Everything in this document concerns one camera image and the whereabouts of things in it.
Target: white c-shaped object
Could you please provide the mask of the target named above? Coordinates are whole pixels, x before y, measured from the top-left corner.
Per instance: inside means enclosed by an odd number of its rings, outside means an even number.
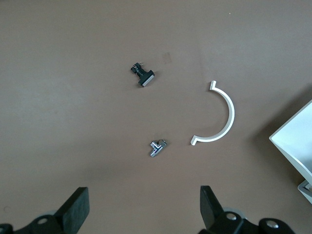
[[[195,145],[197,141],[200,141],[200,142],[211,142],[211,141],[218,140],[221,137],[223,137],[225,134],[227,134],[228,131],[230,130],[230,128],[232,127],[232,125],[233,125],[234,116],[235,116],[233,102],[232,102],[230,97],[225,92],[223,92],[221,89],[216,88],[215,84],[216,84],[215,80],[211,81],[210,90],[219,93],[226,100],[226,103],[229,106],[229,119],[228,119],[226,125],[224,126],[224,128],[216,135],[213,135],[213,136],[210,136],[210,137],[200,137],[200,136],[195,136],[194,135],[192,140],[191,140],[191,144],[192,145]]]

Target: gray surface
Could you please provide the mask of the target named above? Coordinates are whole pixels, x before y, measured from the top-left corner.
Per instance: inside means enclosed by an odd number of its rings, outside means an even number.
[[[194,234],[199,186],[210,185],[251,222],[311,233],[303,178],[269,141],[287,107],[305,104],[294,99],[312,99],[311,10],[307,0],[1,0],[0,222],[20,228],[88,186],[81,234]],[[130,72],[138,61],[156,74],[145,88]],[[213,79],[234,125],[191,146],[228,117]],[[161,138],[169,145],[151,158]]]

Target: white plastic arc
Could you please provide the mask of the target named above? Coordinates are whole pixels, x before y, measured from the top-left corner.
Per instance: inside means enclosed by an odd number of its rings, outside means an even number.
[[[216,135],[213,135],[213,136],[210,136],[210,137],[200,137],[200,136],[195,136],[194,135],[192,140],[191,140],[191,144],[192,145],[195,145],[197,141],[200,141],[200,142],[211,142],[211,141],[218,140],[221,137],[223,137],[224,135],[226,135],[228,133],[228,131],[230,130],[230,128],[232,127],[232,125],[233,125],[234,116],[235,116],[235,110],[234,110],[233,102],[232,102],[230,97],[225,92],[223,92],[221,89],[216,88],[215,84],[216,84],[215,80],[211,81],[210,90],[219,93],[226,100],[226,103],[229,106],[229,118],[228,118],[228,121],[227,121],[226,125],[224,126],[224,128]]]

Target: white curved handle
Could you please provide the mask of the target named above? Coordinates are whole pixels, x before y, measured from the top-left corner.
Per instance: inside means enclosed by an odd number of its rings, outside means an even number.
[[[221,137],[223,137],[225,134],[227,134],[228,131],[230,130],[230,128],[232,127],[232,125],[233,125],[234,116],[235,116],[235,110],[234,110],[233,102],[232,102],[230,97],[225,92],[223,92],[221,89],[216,88],[215,84],[216,84],[215,80],[211,81],[210,90],[219,93],[226,100],[226,103],[229,106],[229,119],[228,119],[226,125],[224,126],[224,128],[216,135],[213,135],[213,136],[210,136],[210,137],[200,137],[200,136],[195,136],[194,135],[192,140],[191,140],[191,144],[192,145],[195,145],[197,141],[200,141],[200,142],[211,142],[211,141],[218,140]]]

